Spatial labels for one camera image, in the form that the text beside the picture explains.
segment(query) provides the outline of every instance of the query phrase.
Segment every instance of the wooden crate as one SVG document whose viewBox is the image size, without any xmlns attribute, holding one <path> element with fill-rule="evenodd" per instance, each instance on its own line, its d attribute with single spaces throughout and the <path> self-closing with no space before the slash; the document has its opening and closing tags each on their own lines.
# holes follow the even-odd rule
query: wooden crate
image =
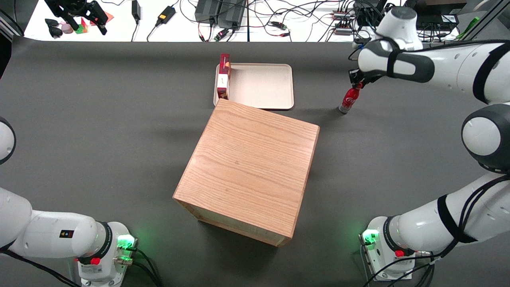
<svg viewBox="0 0 510 287">
<path fill-rule="evenodd" d="M 294 234 L 318 135 L 220 100 L 173 198 L 201 221 L 280 247 Z"/>
</svg>

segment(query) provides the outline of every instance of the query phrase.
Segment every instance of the green object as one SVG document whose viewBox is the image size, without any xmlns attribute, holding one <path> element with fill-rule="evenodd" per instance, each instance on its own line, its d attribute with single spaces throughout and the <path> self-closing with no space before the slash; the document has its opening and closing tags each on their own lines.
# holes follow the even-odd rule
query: green object
<svg viewBox="0 0 510 287">
<path fill-rule="evenodd" d="M 363 237 L 366 245 L 372 245 L 375 244 L 375 241 L 379 237 L 379 231 L 374 229 L 367 229 L 361 236 Z"/>
<path fill-rule="evenodd" d="M 131 248 L 134 246 L 134 244 L 135 238 L 130 234 L 119 235 L 119 237 L 117 237 L 117 247 Z"/>
<path fill-rule="evenodd" d="M 480 21 L 480 18 L 478 17 L 474 17 L 473 20 L 471 20 L 471 22 L 469 22 L 469 25 L 467 26 L 467 28 L 464 30 L 464 32 L 462 32 L 461 34 L 459 34 L 457 37 L 455 37 L 455 39 L 460 39 L 462 38 L 471 28 L 473 28 L 473 26 L 478 22 Z"/>
<path fill-rule="evenodd" d="M 85 28 L 83 27 L 82 24 L 79 24 L 78 25 L 78 30 L 76 30 L 75 32 L 76 32 L 76 34 L 83 34 L 83 33 L 86 33 L 87 30 L 85 30 Z"/>
</svg>

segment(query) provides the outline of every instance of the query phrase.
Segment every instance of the beige tray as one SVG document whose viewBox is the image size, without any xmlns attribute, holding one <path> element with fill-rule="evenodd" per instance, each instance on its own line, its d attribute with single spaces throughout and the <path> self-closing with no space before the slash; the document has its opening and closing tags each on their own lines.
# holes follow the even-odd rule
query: beige tray
<svg viewBox="0 0 510 287">
<path fill-rule="evenodd" d="M 292 68 L 287 64 L 232 63 L 229 100 L 259 109 L 288 110 L 294 106 Z M 216 67 L 213 103 L 218 103 Z"/>
</svg>

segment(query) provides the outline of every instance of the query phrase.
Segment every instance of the sunglasses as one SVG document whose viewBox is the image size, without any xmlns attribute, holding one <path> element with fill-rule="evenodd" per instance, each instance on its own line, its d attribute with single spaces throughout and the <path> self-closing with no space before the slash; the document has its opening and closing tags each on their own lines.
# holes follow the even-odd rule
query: sunglasses
<svg viewBox="0 0 510 287">
<path fill-rule="evenodd" d="M 57 28 L 60 24 L 53 19 L 45 19 L 46 25 L 48 25 L 49 34 L 53 37 L 53 39 L 60 38 L 62 36 L 62 30 Z"/>
</svg>

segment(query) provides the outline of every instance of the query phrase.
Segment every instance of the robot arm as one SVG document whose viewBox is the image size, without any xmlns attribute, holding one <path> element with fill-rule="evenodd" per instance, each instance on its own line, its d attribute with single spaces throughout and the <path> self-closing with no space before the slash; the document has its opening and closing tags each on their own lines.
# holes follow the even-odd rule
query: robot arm
<svg viewBox="0 0 510 287">
<path fill-rule="evenodd" d="M 106 35 L 106 22 L 108 16 L 103 11 L 97 1 L 90 3 L 87 0 L 44 0 L 56 17 L 63 18 L 73 30 L 78 30 L 79 26 L 74 20 L 74 16 L 81 16 L 92 21 L 97 25 L 103 35 Z"/>
<path fill-rule="evenodd" d="M 374 218 L 360 238 L 371 271 L 378 273 L 375 280 L 396 280 L 411 271 L 414 260 L 391 264 L 415 257 L 415 251 L 438 254 L 452 242 L 472 244 L 510 231 L 509 51 L 510 43 L 499 40 L 423 49 L 416 32 L 416 13 L 405 7 L 386 14 L 376 37 L 361 50 L 359 69 L 349 74 L 353 88 L 388 76 L 461 92 L 489 104 L 465 119 L 461 133 L 469 154 L 490 172 L 402 215 Z M 490 184 L 502 174 L 507 175 L 504 180 Z M 481 186 L 489 187 L 461 228 L 462 210 Z"/>
<path fill-rule="evenodd" d="M 0 117 L 0 164 L 16 146 L 12 126 Z M 79 264 L 82 284 L 120 286 L 136 240 L 119 222 L 98 222 L 69 212 L 32 210 L 30 202 L 0 188 L 0 253 L 69 258 Z"/>
</svg>

